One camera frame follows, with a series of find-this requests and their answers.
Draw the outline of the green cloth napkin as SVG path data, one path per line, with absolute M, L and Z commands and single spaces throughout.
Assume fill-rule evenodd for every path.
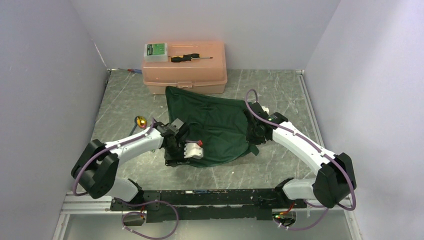
M 169 120 L 179 119 L 188 124 L 186 140 L 202 141 L 203 157 L 190 159 L 189 166 L 214 167 L 259 154 L 258 147 L 246 140 L 247 106 L 243 100 L 208 96 L 173 86 L 165 88 L 165 97 Z

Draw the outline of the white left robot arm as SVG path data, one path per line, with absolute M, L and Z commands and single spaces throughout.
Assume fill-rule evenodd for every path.
M 89 195 L 93 199 L 110 196 L 131 210 L 139 209 L 145 201 L 144 190 L 129 178 L 117 177 L 118 168 L 153 150 L 164 149 L 181 157 L 183 137 L 188 130 L 189 125 L 178 118 L 168 124 L 153 120 L 145 130 L 125 138 L 90 141 L 71 170 L 72 193 L 77 197 Z

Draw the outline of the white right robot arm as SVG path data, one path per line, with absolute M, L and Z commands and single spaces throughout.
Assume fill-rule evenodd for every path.
M 355 209 L 356 179 L 349 155 L 336 154 L 318 145 L 281 113 L 268 114 L 258 102 L 247 103 L 246 107 L 248 143 L 261 145 L 273 141 L 302 160 L 315 175 L 305 179 L 290 177 L 279 183 L 275 187 L 275 200 L 280 207 L 287 208 L 295 200 L 316 200 L 330 209 L 351 196 L 351 206 L 344 209 Z

